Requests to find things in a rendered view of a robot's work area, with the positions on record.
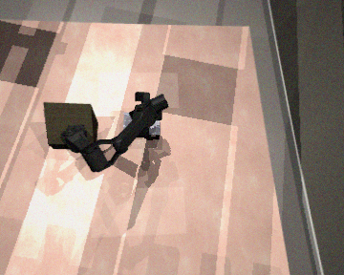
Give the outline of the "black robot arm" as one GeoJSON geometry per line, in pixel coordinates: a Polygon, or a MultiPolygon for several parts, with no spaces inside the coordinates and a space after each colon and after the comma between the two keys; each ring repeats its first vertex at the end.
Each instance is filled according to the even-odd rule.
{"type": "Polygon", "coordinates": [[[168,103],[163,94],[144,101],[129,112],[132,121],[112,139],[99,139],[90,144],[84,125],[70,125],[60,135],[71,152],[80,153],[84,157],[92,172],[101,172],[112,166],[120,155],[128,151],[129,145],[144,128],[149,128],[157,120],[162,120],[162,110],[166,108],[168,103]],[[113,144],[116,152],[109,161],[101,151],[100,144],[113,144]]]}

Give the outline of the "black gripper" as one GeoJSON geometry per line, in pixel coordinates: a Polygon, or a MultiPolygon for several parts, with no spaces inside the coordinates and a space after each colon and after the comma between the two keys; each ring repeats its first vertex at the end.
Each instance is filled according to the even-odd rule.
{"type": "MultiPolygon", "coordinates": [[[[135,93],[135,101],[148,101],[150,100],[150,94],[147,92],[136,92],[135,93]]],[[[148,138],[149,137],[149,128],[144,128],[140,134],[137,136],[137,138],[148,138]]]]}

